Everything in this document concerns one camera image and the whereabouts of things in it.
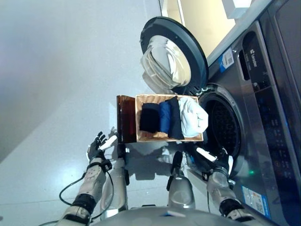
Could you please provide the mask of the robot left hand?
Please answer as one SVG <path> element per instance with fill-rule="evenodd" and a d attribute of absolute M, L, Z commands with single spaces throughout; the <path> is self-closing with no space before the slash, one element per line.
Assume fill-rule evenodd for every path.
<path fill-rule="evenodd" d="M 112 147 L 113 143 L 117 140 L 117 135 L 113 134 L 109 138 L 106 138 L 106 135 L 100 131 L 93 142 L 88 146 L 87 149 L 87 159 L 91 163 L 94 158 L 100 158 L 105 160 L 105 151 Z"/>

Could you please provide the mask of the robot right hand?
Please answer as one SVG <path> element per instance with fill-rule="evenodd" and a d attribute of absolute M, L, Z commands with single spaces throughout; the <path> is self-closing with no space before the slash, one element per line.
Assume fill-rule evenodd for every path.
<path fill-rule="evenodd" d="M 234 165 L 234 159 L 223 146 L 219 149 L 217 155 L 213 155 L 201 147 L 197 147 L 196 151 L 198 154 L 204 157 L 211 169 L 225 169 L 228 175 L 231 174 Z"/>

